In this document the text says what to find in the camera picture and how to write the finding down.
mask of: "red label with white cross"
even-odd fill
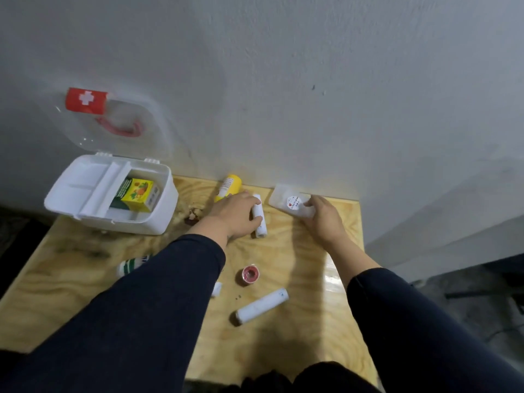
[[[65,97],[65,108],[72,112],[102,115],[107,98],[107,92],[69,88]]]

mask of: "wooden tabletop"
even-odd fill
[[[116,281],[120,262],[156,254],[187,231],[190,211],[205,214],[219,185],[182,177],[174,177],[174,184],[180,197],[161,236],[104,233],[59,217],[0,301],[0,349],[33,350]],[[187,378],[240,383],[276,369],[292,379],[313,363],[337,361],[376,384],[375,367],[329,255],[300,222],[267,205],[270,189],[245,188],[261,195],[268,236],[247,236],[227,246],[222,291],[210,300]],[[358,202],[331,201],[363,247]],[[260,278],[241,287],[235,276],[248,264],[258,266]],[[233,326],[235,310],[282,287],[289,301]]]

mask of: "cable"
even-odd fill
[[[491,340],[496,337],[498,334],[501,334],[502,332],[511,332],[511,331],[517,331],[520,328],[524,327],[524,324],[515,325],[514,327],[504,328],[503,330],[499,330],[497,332],[494,332],[490,336],[484,339],[484,343],[489,343]]]

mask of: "clear plastic lid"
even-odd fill
[[[56,127],[77,146],[128,158],[170,159],[169,128],[153,102],[109,94],[107,100],[104,99],[102,114],[74,112],[68,110],[69,101],[66,108],[67,92],[46,95],[46,101],[49,101],[46,102],[46,111]],[[85,105],[92,98],[91,91],[86,90],[86,96],[81,97],[80,102]]]

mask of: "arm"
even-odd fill
[[[228,237],[249,234],[259,200],[221,200],[210,216],[95,297],[22,360],[3,392],[180,391]]]
[[[433,302],[350,242],[337,210],[312,196],[305,224],[329,252],[386,391],[521,392],[524,378]]]

